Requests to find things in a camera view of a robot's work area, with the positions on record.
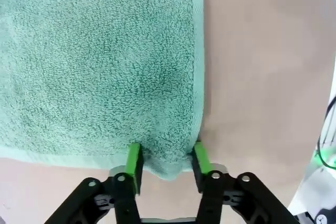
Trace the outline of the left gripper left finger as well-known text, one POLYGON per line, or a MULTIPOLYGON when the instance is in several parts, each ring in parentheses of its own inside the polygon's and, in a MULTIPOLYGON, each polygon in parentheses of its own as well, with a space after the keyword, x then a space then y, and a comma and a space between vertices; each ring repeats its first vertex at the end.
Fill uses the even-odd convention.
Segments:
POLYGON ((103 182, 84 179, 46 223, 98 223, 110 209, 117 223, 141 223, 135 196, 140 193, 143 164, 141 145, 131 144, 122 171, 103 182))

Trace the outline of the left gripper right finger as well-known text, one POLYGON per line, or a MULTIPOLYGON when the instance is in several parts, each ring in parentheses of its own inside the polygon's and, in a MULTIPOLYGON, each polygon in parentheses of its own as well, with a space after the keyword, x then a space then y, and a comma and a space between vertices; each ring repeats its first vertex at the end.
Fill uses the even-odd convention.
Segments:
POLYGON ((224 205, 245 223, 299 222, 255 174, 245 172, 233 178, 226 168, 215 168, 202 142, 195 143, 191 157, 197 189, 202 194, 196 223, 220 223, 224 205))

